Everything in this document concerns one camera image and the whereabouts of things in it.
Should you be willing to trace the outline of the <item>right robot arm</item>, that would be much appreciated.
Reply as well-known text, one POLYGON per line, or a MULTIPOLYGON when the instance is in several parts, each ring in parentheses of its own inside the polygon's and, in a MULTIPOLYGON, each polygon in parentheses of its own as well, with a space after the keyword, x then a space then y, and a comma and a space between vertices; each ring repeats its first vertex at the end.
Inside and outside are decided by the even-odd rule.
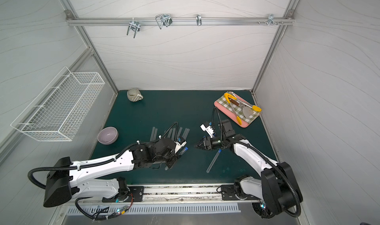
POLYGON ((262 219, 270 219, 281 213, 298 218, 301 215, 302 193, 291 166, 273 160, 255 148, 243 135, 237 134, 223 140, 204 137, 196 145, 200 150, 231 150, 248 163, 260 176, 242 176, 234 182, 234 196, 239 200, 256 197, 254 212, 262 219))

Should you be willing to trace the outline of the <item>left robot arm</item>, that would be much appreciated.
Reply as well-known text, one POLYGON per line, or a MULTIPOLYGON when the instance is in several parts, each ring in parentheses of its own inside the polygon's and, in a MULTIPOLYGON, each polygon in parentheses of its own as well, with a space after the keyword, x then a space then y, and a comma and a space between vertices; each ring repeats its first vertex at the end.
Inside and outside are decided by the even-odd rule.
POLYGON ((179 151, 186 140, 161 138, 152 142, 134 143, 118 154, 93 160, 59 159, 53 167, 34 168, 28 172, 29 181, 45 191, 43 206, 62 205, 73 198, 102 197, 121 202, 128 187, 124 179, 105 180, 104 176, 166 164, 172 168, 180 158, 179 151))

